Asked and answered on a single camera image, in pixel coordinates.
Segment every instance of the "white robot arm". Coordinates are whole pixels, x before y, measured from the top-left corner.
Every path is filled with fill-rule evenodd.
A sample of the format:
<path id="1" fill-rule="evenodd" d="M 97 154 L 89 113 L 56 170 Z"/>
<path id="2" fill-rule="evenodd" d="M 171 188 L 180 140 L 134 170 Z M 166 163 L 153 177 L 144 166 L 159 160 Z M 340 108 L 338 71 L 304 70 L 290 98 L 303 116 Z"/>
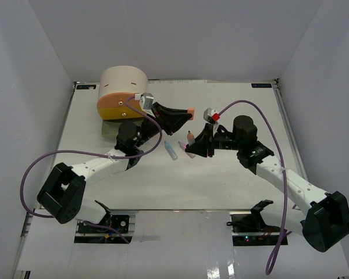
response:
<path id="1" fill-rule="evenodd" d="M 151 94 L 135 94 L 135 97 L 140 100 L 143 111 L 151 110 L 152 115 L 147 114 L 148 117 L 154 119 L 168 135 L 178 131 L 193 118 L 192 112 L 188 110 L 170 109 L 153 103 Z M 73 166 L 57 164 L 41 188 L 37 201 L 61 224 L 74 218 L 94 224 L 104 223 L 104 219 L 111 215 L 110 210 L 101 202 L 84 198 L 85 189 L 114 173 L 134 167 L 143 154 L 139 147 L 157 133 L 158 126 L 148 118 L 140 126 L 132 121 L 122 123 L 116 145 L 106 153 L 105 158 Z"/>
<path id="2" fill-rule="evenodd" d="M 251 172 L 284 191 L 283 170 L 286 171 L 289 198 L 299 210 L 288 209 L 285 229 L 303 235 L 308 243 L 320 252 L 327 251 L 349 234 L 349 208 L 346 198 L 339 192 L 333 194 L 320 189 L 292 170 L 282 168 L 274 153 L 257 140 L 257 128 L 248 116 L 237 116 L 233 131 L 219 125 L 217 111 L 209 108 L 204 113 L 206 125 L 195 143 L 186 152 L 212 157 L 215 149 L 237 152 L 239 162 Z M 266 226 L 280 227 L 282 206 L 273 201 L 261 201 L 251 209 L 245 220 L 233 220 L 228 226 L 251 224 L 259 230 Z"/>

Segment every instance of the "white wall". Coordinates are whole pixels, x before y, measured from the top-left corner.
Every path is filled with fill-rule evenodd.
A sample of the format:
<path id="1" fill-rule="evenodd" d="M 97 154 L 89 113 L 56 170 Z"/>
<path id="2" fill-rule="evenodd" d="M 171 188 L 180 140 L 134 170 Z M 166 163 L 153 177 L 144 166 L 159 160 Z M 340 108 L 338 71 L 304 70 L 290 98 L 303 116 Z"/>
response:
<path id="1" fill-rule="evenodd" d="M 27 0 L 0 0 L 0 279 L 10 278 L 25 211 L 26 167 L 54 150 L 72 83 Z M 49 161 L 26 185 L 33 206 Z"/>
<path id="2" fill-rule="evenodd" d="M 309 179 L 349 203 L 349 0 L 325 0 L 282 75 Z M 342 242 L 349 265 L 349 236 Z"/>
<path id="3" fill-rule="evenodd" d="M 73 81 L 280 77 L 322 0 L 30 0 Z"/>

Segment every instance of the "orange tip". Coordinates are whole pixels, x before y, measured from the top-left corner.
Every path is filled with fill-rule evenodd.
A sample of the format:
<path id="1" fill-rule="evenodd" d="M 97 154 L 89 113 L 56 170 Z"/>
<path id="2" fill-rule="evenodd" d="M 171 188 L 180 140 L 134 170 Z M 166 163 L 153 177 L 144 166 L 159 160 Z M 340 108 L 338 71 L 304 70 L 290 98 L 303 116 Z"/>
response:
<path id="1" fill-rule="evenodd" d="M 187 113 L 191 113 L 192 118 L 190 118 L 189 120 L 193 120 L 194 119 L 195 109 L 194 108 L 188 108 L 187 109 Z"/>

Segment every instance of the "beige cylinder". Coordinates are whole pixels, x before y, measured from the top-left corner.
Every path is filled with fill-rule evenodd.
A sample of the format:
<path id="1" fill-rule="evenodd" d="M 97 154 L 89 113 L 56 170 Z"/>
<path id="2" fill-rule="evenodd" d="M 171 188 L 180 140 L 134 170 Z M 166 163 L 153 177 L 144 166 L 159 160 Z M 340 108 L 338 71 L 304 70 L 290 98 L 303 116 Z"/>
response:
<path id="1" fill-rule="evenodd" d="M 147 91 L 147 77 L 143 71 L 132 66 L 116 66 L 105 70 L 99 84 L 97 110 L 104 120 L 141 117 L 123 103 L 135 93 Z M 141 110 L 138 101 L 129 105 Z"/>

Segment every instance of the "white table surface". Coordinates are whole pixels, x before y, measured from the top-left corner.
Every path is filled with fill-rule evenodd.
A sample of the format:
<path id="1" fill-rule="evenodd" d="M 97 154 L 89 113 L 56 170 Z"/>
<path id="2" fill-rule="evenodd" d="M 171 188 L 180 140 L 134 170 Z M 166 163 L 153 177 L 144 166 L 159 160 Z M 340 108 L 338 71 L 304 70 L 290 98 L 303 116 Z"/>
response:
<path id="1" fill-rule="evenodd" d="M 256 103 L 268 118 L 283 151 L 286 166 L 297 171 L 291 146 L 284 129 L 275 93 L 272 88 L 252 88 L 251 84 L 226 83 L 155 83 L 148 92 L 155 101 L 169 108 L 195 108 L 193 121 L 188 121 L 173 136 L 164 133 L 178 155 L 173 161 L 164 144 L 138 165 L 114 174 L 86 190 L 85 196 L 97 199 L 112 209 L 249 209 L 262 199 L 282 201 L 283 194 L 268 182 L 241 166 L 235 151 L 215 151 L 213 158 L 189 158 L 179 147 L 186 142 L 187 131 L 198 135 L 204 128 L 203 112 L 212 107 L 218 111 L 229 103 L 246 99 Z M 106 153 L 114 145 L 101 135 L 102 120 L 95 90 L 76 90 L 65 124 L 59 149 L 76 149 Z M 233 119 L 249 115 L 258 127 L 258 139 L 272 149 L 273 139 L 259 113 L 248 104 L 238 104 L 222 115 L 221 124 L 232 130 Z M 158 136 L 141 147 L 152 147 Z M 76 164 L 92 159 L 88 156 L 60 154 L 56 163 Z"/>
<path id="2" fill-rule="evenodd" d="M 59 149 L 79 149 L 104 153 L 113 142 L 101 136 L 102 121 L 96 110 L 97 90 L 78 90 L 67 118 Z M 254 101 L 266 113 L 277 135 L 286 165 L 296 170 L 293 153 L 284 130 L 274 92 L 255 89 L 251 84 L 159 83 L 149 91 L 164 106 L 195 107 L 195 119 L 174 136 L 165 136 L 179 159 L 175 162 L 161 145 L 141 159 L 133 169 L 114 175 L 93 187 L 87 195 L 117 209 L 224 209 L 250 208 L 261 199 L 282 198 L 273 186 L 242 168 L 235 152 L 216 151 L 214 158 L 191 160 L 177 147 L 187 130 L 198 134 L 205 108 L 221 110 L 231 101 Z M 276 152 L 265 124 L 248 105 L 237 105 L 222 117 L 231 129 L 235 116 L 250 115 L 259 139 Z M 143 146 L 147 150 L 155 139 Z M 87 156 L 59 155 L 66 164 L 89 160 Z M 30 279 L 53 278 L 191 278 L 260 279 L 272 246 L 232 247 L 232 231 L 224 226 L 228 212 L 141 211 L 130 245 L 73 243 L 76 222 L 60 225 L 55 220 L 33 218 L 18 270 L 31 270 Z M 155 236 L 156 241 L 136 241 Z M 296 234 L 281 248 L 271 279 L 335 279 L 349 276 L 340 244 L 326 253 L 312 249 Z"/>

